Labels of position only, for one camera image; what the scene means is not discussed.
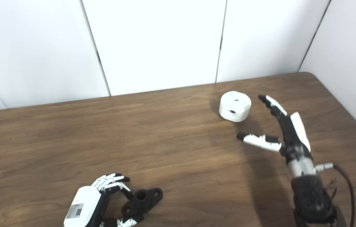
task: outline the robotic hand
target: robotic hand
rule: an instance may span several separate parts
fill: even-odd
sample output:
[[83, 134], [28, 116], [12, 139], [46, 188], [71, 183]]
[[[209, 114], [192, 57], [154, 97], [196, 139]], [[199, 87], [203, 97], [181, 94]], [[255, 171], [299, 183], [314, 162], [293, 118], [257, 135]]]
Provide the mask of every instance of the robotic hand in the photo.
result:
[[[259, 95], [259, 99], [271, 110], [283, 132], [283, 142], [278, 137], [239, 133], [237, 138], [245, 143], [270, 151], [279, 151], [286, 158], [286, 164], [292, 175], [291, 186], [294, 192], [294, 216], [297, 227], [345, 227], [345, 219], [338, 206], [322, 185], [317, 172], [340, 167], [332, 163], [314, 166], [311, 147], [307, 139], [303, 122], [298, 112], [287, 115], [284, 108], [268, 95]], [[348, 180], [352, 195], [352, 221], [354, 222], [353, 188]]]
[[91, 186], [78, 189], [64, 219], [64, 227], [131, 227], [143, 221], [143, 215], [116, 220], [102, 220], [108, 206], [110, 195], [121, 191], [130, 200], [133, 197], [130, 189], [123, 183], [128, 177], [119, 173], [103, 175]]

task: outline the black mounting bracket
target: black mounting bracket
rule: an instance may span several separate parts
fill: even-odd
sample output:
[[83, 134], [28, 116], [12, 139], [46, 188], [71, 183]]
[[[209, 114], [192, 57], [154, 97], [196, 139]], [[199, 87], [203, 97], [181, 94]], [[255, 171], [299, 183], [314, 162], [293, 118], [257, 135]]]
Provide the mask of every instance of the black mounting bracket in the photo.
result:
[[153, 188], [150, 190], [140, 189], [133, 195], [132, 200], [122, 208], [125, 218], [148, 213], [162, 199], [162, 190]]

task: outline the white robotic finger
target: white robotic finger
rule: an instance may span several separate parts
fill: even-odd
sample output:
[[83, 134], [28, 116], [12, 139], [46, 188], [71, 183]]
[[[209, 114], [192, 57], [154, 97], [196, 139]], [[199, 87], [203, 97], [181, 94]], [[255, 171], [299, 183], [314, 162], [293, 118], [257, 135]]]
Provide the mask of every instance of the white robotic finger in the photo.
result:
[[97, 178], [94, 183], [91, 184], [91, 186], [93, 187], [98, 187], [99, 185], [102, 185], [106, 180], [108, 180], [109, 178], [112, 178], [116, 176], [116, 173], [113, 174], [108, 174], [108, 175], [103, 175], [99, 178]]
[[101, 191], [105, 191], [109, 195], [112, 195], [117, 191], [122, 191], [128, 199], [131, 199], [133, 197], [130, 188], [122, 182], [115, 182], [112, 184], [105, 185], [101, 188]]
[[239, 133], [237, 138], [245, 143], [254, 145], [259, 148], [263, 148], [269, 151], [280, 151], [282, 143], [278, 141], [277, 137], [270, 137], [267, 135], [257, 136], [254, 134]]
[[112, 178], [108, 178], [105, 181], [101, 182], [101, 184], [97, 184], [97, 188], [98, 190], [100, 190], [103, 186], [106, 186], [108, 184], [117, 182], [117, 181], [122, 181], [125, 177], [124, 176], [119, 176], [119, 177], [112, 177]]
[[298, 138], [307, 147], [308, 151], [311, 152], [311, 146], [309, 144], [308, 138], [306, 137], [304, 124], [301, 120], [300, 114], [298, 112], [295, 112], [290, 116], [290, 119], [293, 123]]
[[270, 97], [269, 95], [266, 95], [266, 100], [270, 102], [270, 106], [274, 107], [276, 106], [278, 109], [280, 109], [280, 111], [284, 114], [287, 115], [287, 112], [284, 110], [284, 108], [279, 104], [279, 102], [277, 102], [276, 100], [274, 100], [272, 97]]
[[137, 215], [131, 218], [119, 218], [110, 221], [102, 221], [99, 227], [132, 227], [143, 220], [143, 215]]

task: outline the hole in cylinder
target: hole in cylinder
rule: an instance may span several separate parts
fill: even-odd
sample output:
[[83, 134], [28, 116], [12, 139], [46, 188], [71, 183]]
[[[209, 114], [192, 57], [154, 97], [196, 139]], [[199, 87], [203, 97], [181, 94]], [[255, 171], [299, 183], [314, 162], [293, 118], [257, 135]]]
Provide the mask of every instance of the hole in cylinder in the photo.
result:
[[145, 191], [139, 191], [139, 192], [137, 192], [137, 194], [136, 194], [136, 198], [137, 198], [138, 200], [145, 200], [146, 197], [147, 197], [147, 193], [146, 193]]

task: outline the qr code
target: qr code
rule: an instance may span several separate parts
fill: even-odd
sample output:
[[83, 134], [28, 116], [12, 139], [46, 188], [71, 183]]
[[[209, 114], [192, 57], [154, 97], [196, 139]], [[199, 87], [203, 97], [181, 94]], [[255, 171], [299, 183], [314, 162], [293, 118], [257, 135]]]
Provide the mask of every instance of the qr code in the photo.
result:
[[80, 214], [81, 214], [81, 211], [83, 210], [83, 206], [84, 206], [83, 203], [71, 205], [70, 209], [68, 210], [66, 219], [79, 218]]

